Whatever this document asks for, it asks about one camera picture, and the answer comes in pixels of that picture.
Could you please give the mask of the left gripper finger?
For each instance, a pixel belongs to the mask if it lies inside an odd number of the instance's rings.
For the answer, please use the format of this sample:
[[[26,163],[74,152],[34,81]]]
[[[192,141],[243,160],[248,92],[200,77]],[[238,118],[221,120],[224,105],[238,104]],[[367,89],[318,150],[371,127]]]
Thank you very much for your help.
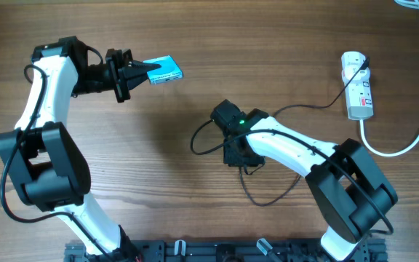
[[[149,71],[161,68],[161,65],[156,63],[144,63],[136,60],[130,60],[124,67],[125,76],[147,76]]]
[[[137,86],[139,86],[140,84],[142,84],[143,82],[148,81],[148,75],[147,74],[142,74],[139,76],[135,76],[132,77],[130,79],[127,80],[127,88],[129,91],[133,90],[134,88],[136,88]]]

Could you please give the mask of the smartphone with teal screen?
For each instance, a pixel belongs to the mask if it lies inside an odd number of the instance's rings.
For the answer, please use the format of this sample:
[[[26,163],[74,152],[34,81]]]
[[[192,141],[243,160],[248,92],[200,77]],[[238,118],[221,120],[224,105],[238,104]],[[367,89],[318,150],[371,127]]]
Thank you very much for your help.
[[[163,84],[165,82],[171,82],[184,77],[180,67],[170,55],[144,60],[144,63],[160,65],[160,68],[147,73],[150,84]]]

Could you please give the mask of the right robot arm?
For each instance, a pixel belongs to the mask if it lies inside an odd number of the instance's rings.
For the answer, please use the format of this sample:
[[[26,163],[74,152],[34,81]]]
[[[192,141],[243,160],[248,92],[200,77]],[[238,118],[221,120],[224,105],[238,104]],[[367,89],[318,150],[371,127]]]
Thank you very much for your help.
[[[248,114],[229,100],[210,114],[222,131],[223,161],[242,175],[272,159],[306,180],[328,224],[320,245],[336,261],[349,258],[382,221],[393,229],[386,213],[398,202],[389,180],[362,144],[341,144],[310,138],[280,124],[265,111]]]

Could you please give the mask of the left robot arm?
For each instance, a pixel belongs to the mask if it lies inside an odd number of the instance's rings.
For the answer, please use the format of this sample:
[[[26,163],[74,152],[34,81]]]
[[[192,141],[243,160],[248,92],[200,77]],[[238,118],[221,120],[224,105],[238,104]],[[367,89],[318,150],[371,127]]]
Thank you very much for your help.
[[[134,60],[128,49],[109,49],[89,64],[92,50],[76,36],[35,47],[25,110],[12,131],[0,134],[1,206],[19,223],[59,217],[90,261],[138,261],[140,251],[91,194],[89,166],[66,122],[72,97],[112,90],[122,103],[159,65]]]

